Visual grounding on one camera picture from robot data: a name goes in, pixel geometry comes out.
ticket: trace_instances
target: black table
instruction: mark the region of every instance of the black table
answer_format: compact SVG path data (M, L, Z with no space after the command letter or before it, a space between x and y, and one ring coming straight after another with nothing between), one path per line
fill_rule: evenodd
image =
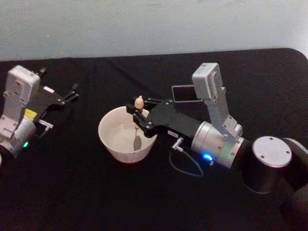
M292 190L283 180L260 195L239 172L197 155L202 179L176 172L168 163L170 136L159 136L133 165L113 159L99 140L108 111L133 96L171 98L171 86L191 84L204 62L220 64L230 114L246 139L290 137L308 146L308 62L292 49L1 62L1 92L7 71L20 64L47 67L42 84L61 94L77 82L80 98L45 117L54 129L32 140L2 179L0 230L286 230L279 205ZM179 110L209 121L201 103ZM190 169L184 157L177 161Z

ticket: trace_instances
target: green led light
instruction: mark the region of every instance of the green led light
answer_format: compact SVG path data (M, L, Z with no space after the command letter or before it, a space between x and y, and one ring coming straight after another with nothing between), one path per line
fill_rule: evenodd
M29 142L27 141L26 143L24 143L24 148L26 148L29 145Z

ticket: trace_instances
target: white wall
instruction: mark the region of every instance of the white wall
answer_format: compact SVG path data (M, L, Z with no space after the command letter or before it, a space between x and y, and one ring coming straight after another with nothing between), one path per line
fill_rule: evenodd
M307 44L307 0L0 1L1 60Z

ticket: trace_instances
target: black cable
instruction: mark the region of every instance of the black cable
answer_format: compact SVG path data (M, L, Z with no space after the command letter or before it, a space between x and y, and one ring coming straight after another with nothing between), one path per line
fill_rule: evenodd
M194 173L187 172L187 171L184 171L184 170L181 170L181 169L175 167L175 165L172 163L172 160L171 160L172 151L170 151L170 153L169 153L169 163L171 164L171 166L172 166L175 170L177 170L177 171L179 171L179 172L181 172L181 173L184 173L184 174L186 174L186 175L189 175L189 176L192 176L192 177L203 177L203 171L202 171L200 165L198 164L198 162L195 161L195 160L194 160L187 152L185 152L184 150L183 150L182 152L183 152L183 153L184 153L184 154L185 154L185 155L197 166L197 168L198 168L199 171L200 171L200 174L194 174Z

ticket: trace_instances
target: spoon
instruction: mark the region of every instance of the spoon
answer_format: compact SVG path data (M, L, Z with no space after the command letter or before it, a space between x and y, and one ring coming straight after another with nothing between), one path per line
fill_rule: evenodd
M135 129L136 129L136 134L135 134L135 140L134 140L134 151L137 151L141 149L141 137L137 136L137 130L139 128L135 127Z

